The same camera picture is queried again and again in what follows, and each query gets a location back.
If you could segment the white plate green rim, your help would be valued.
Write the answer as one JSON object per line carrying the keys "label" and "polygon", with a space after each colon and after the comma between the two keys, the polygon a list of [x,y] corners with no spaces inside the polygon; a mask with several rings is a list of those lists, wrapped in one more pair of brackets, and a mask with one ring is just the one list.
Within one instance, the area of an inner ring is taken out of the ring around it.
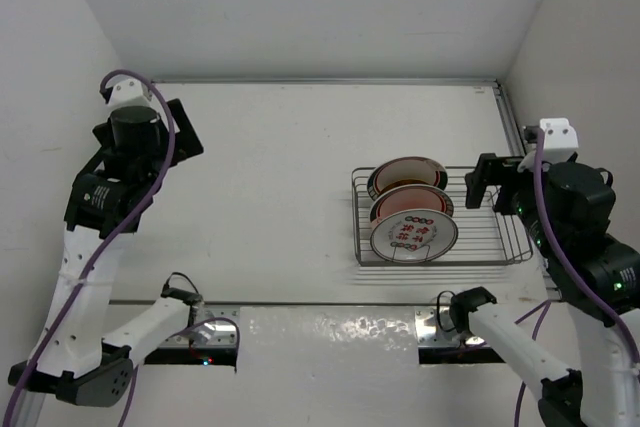
{"label": "white plate green rim", "polygon": [[449,215],[454,214],[451,198],[441,189],[423,184],[409,184],[393,188],[372,204],[369,221],[376,225],[387,217],[406,210],[428,209]]}

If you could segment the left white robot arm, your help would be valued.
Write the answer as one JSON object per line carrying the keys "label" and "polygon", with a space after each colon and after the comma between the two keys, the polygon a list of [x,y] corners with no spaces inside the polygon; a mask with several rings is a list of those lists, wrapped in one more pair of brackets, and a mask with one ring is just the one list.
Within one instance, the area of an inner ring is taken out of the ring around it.
{"label": "left white robot arm", "polygon": [[100,147],[76,175],[64,215],[63,258],[41,335],[46,345],[11,367],[9,385],[76,406],[111,407],[135,367],[193,324],[202,297],[165,287],[138,317],[103,330],[121,257],[141,218],[120,233],[115,228],[135,206],[150,206],[145,196],[164,162],[176,166],[204,152],[181,101],[169,101],[168,109],[174,137],[148,106],[119,107],[94,128]]}

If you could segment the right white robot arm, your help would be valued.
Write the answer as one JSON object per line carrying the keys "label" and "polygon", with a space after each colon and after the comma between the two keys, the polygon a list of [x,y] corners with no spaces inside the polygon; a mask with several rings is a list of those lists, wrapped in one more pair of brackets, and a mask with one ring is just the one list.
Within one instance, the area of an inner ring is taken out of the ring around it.
{"label": "right white robot arm", "polygon": [[441,332],[482,338],[534,396],[546,426],[639,423],[639,253],[608,232],[613,176],[571,155],[519,171],[518,157],[482,154],[465,176],[465,205],[476,209],[488,187],[495,212],[514,214],[545,260],[575,326],[580,366],[551,356],[484,287],[452,296]]}

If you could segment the white plate red characters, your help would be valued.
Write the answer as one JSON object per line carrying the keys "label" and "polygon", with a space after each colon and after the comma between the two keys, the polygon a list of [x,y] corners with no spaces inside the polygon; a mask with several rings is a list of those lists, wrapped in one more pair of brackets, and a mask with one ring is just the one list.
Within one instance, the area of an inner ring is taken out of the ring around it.
{"label": "white plate red characters", "polygon": [[430,262],[448,253],[459,236],[458,226],[447,214],[415,209],[395,213],[375,225],[372,250],[398,264]]}

